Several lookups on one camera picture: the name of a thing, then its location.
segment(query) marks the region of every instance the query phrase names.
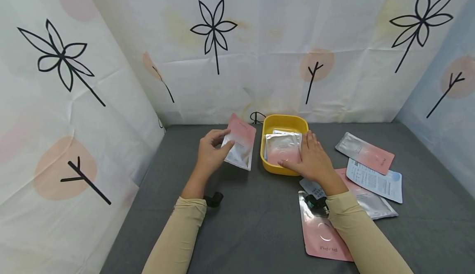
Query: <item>hand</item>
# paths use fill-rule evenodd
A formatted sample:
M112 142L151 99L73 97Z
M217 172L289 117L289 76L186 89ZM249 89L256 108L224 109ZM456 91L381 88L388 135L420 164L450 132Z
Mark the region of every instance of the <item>hand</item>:
M279 165L301 174L310 181L318 183L327 196L341 194L348 188L335 172L332 161L324 151L317 137L308 131L302 137L302 162L279 161Z
M221 149L216 149L223 142L225 135L231 133L230 129L210 130L200 139L198 147L198 160L195 169L191 173L190 179L186 184L181 197L184 199L202 199L204 190L209 177L223 163L229 150L234 146L234 140L229 141Z
M219 168L228 155L229 150L234 146L234 140L226 143L221 149L216 149L215 146L221 144L224 136L229 133L231 133L230 129L210 130L206 136L201 138L198 148L198 160L193 174L199 174L207 179Z

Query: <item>black clip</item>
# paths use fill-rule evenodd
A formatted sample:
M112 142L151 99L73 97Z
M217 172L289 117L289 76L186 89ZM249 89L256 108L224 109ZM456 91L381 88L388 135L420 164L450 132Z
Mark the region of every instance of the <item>black clip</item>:
M317 214L321 214L321 212L323 211L325 215L328 215L329 211L325 201L325 196L321 197L320 199L316 199L313 195L308 195L305 197L305 202L310 208L310 211L316 212Z
M204 196L204 199L206 201L206 206L211 207L211 208L216 208L221 204L221 200L224 198L223 194L220 192L215 192L213 195L213 198L209 196Z

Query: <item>beige sleeve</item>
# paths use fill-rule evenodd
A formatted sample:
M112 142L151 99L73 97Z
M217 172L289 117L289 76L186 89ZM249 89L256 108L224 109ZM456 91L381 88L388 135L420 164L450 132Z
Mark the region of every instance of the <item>beige sleeve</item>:
M180 197L142 274L186 274L205 214L205 200Z
M328 219L350 249L361 274L412 274L351 192L329 196L326 203Z

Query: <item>yellow container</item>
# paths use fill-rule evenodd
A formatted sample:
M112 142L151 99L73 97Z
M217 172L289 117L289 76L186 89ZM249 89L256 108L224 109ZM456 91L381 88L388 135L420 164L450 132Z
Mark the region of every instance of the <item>yellow container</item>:
M287 176L299 176L294 171L291 171L286 168L282 168L280 165L271 165L264 159L264 146L266 140L264 137L266 134L272 134L273 130L283 130L294 133L307 133L308 124L307 122L298 116L292 115L269 115L265 118L264 124L262 127L262 137L261 137L261 160L264 168L273 174L287 175Z

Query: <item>white backdrop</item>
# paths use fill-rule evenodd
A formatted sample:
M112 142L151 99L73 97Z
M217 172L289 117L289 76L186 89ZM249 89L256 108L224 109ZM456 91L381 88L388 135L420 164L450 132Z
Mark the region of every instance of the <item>white backdrop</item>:
M475 198L474 9L469 0L397 118Z
M99 273L163 129L92 0L0 13L0 273Z
M466 1L0 0L0 272L100 271L154 111L391 121Z
M151 68L137 76L168 124L226 123L231 112L250 121L255 111L319 122L391 121L466 2L224 0L213 21L221 0L120 1L127 19L118 13L107 22L133 24L143 37L160 76ZM209 8L204 17L199 1ZM412 17L390 23L403 15ZM207 45L209 27L190 31L206 22L216 27ZM323 66L313 73L316 62Z

